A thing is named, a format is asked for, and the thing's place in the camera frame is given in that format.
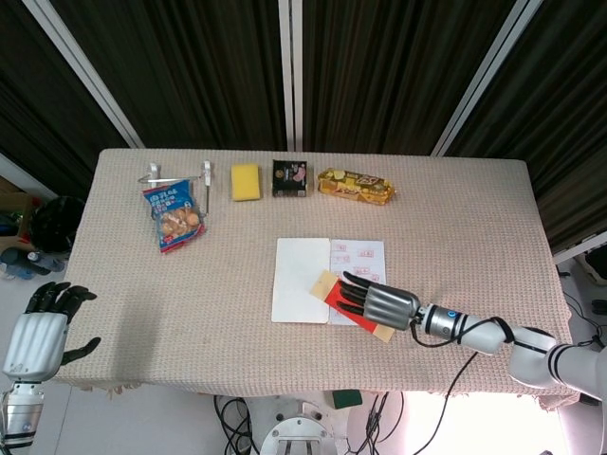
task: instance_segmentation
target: cardboard box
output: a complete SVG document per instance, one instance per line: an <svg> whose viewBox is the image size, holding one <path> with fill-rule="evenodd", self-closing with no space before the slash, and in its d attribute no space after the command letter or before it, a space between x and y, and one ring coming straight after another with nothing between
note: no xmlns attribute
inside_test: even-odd
<svg viewBox="0 0 607 455"><path fill-rule="evenodd" d="M29 220L34 208L39 205L38 199L24 192L0 194L0 213L18 211L23 214L17 235L0 236L0 253L12 246L25 251L34 251L34 246L29 241Z"/></svg>

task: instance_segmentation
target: beige tablecloth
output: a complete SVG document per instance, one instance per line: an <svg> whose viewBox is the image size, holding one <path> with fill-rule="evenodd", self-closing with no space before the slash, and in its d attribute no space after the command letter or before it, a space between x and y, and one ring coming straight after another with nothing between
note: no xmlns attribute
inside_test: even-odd
<svg viewBox="0 0 607 455"><path fill-rule="evenodd" d="M390 178L385 207L312 191L272 198L272 158L304 159ZM150 207L137 179L214 167L208 232L158 251ZM258 163L259 201L230 199L230 165ZM204 203L204 187L195 197ZM445 391L470 355L425 349L410 333L389 344L358 327L270 322L276 239L382 240L388 283L479 317L501 316L568 341L561 294L526 167L520 161L390 155L209 150L106 150L101 154L67 270L99 297L75 317L68 347L100 336L94 354L62 368L77 386L154 383L188 391L265 395L365 389ZM536 391L507 374L510 348L479 355L455 392Z"/></svg>

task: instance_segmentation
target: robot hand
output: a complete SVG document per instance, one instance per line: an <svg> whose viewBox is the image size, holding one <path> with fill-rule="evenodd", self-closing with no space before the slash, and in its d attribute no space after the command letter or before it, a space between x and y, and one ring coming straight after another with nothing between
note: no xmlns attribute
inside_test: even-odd
<svg viewBox="0 0 607 455"><path fill-rule="evenodd" d="M43 407L42 383L101 342L94 337L82 348L64 352L69 323L83 301L96 297L82 286L50 282L34 293L17 319L2 370L13 384L0 395L1 453L31 446Z"/></svg>

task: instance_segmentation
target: open notebook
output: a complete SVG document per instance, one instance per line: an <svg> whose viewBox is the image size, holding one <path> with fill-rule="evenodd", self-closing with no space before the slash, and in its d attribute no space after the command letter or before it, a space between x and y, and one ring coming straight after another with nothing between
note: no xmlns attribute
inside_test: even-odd
<svg viewBox="0 0 607 455"><path fill-rule="evenodd" d="M356 325L310 290L324 270L344 271L386 283L383 242L329 239L278 239L272 322Z"/></svg>

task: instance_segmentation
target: white floor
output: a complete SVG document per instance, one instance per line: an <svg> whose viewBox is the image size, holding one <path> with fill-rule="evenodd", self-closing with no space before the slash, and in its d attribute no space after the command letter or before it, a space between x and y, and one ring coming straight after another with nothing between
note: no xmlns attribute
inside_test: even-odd
<svg viewBox="0 0 607 455"><path fill-rule="evenodd" d="M607 289L590 285L573 263L561 269L564 268L571 268L574 277L563 279L563 287L582 304L588 304L591 298L607 297ZM42 283L60 279L49 275L31 282L0 281L0 355L6 351L14 321L29 296ZM587 306L584 311L587 316L591 314ZM587 323L577 317L572 318L570 326L578 340L587 339L592 333ZM0 375L0 390L8 386L9 381ZM364 431L373 398L371 394L364 396L363 407L353 409L348 423L353 447ZM390 440L378 446L380 453L413 454L432 434L442 400L438 395L408 394L403 425ZM395 422L400 408L398 395L393 393L388 403L381 435ZM547 413L531 397L472 394L450 401L441 430L423 453L540 455L551 450L554 455L592 455L598 454L601 430L600 408L574 405L559 414ZM31 454L217 455L223 453L224 445L225 437L209 396L143 386L110 399L104 391L79 391L49 383Z"/></svg>

